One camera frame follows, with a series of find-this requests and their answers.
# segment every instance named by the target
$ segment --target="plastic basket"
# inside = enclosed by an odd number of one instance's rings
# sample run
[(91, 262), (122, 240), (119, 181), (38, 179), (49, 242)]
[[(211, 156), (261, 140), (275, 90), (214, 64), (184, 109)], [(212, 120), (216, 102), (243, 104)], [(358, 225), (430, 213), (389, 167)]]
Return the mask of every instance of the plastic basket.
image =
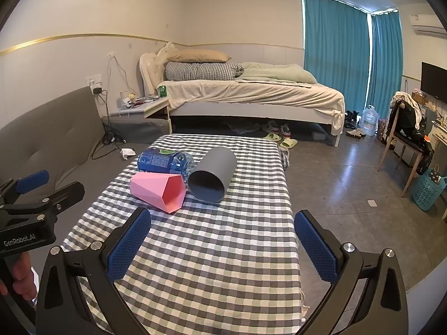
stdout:
[(447, 176), (441, 178), (441, 181), (435, 184), (428, 176), (429, 172), (430, 169), (417, 180), (412, 194), (414, 202), (422, 210), (430, 209), (447, 185)]

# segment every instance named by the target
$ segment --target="bed frame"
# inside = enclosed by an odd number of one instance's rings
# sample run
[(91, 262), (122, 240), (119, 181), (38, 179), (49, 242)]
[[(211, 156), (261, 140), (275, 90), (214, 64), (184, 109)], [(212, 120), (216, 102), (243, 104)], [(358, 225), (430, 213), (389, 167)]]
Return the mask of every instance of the bed frame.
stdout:
[[(140, 57), (139, 68), (144, 83), (144, 94), (152, 95), (157, 86), (164, 81), (164, 69), (167, 57), (175, 51), (174, 44), (167, 43), (157, 54), (145, 53)], [(331, 125), (331, 117), (312, 108), (281, 106), (276, 104), (227, 103), (227, 102), (187, 102), (169, 112), (171, 116), (233, 116), (290, 121), (313, 122)], [(338, 147), (341, 134), (333, 136), (325, 128), (326, 136)]]

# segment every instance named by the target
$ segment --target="wall socket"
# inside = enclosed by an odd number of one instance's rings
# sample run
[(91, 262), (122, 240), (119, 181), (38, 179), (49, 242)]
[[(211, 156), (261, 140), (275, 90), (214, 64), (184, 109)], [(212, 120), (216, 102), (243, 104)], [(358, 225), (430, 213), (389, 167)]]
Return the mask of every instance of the wall socket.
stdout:
[(93, 93), (93, 88), (102, 88), (102, 77), (100, 74), (92, 75), (85, 78), (87, 86), (90, 87)]

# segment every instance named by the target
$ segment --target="curtain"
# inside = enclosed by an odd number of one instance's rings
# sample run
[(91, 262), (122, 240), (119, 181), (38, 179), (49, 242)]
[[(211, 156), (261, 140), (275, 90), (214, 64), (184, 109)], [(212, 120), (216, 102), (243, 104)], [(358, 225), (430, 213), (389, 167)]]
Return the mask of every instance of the curtain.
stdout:
[(368, 105), (373, 105), (381, 118), (388, 117), (391, 98), (401, 90), (403, 48), (398, 12), (372, 16), (372, 69)]
[(305, 0), (305, 70), (362, 112), (369, 75), (367, 14), (335, 0)]

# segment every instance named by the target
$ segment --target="gray cylinder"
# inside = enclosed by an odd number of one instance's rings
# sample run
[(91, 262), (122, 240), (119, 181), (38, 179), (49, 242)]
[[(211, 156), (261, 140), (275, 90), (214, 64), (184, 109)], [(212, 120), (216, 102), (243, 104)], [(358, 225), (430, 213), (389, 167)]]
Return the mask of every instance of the gray cylinder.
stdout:
[(188, 186), (194, 196), (206, 203), (222, 200), (230, 185), (237, 160), (225, 147), (215, 147), (205, 155), (189, 175)]

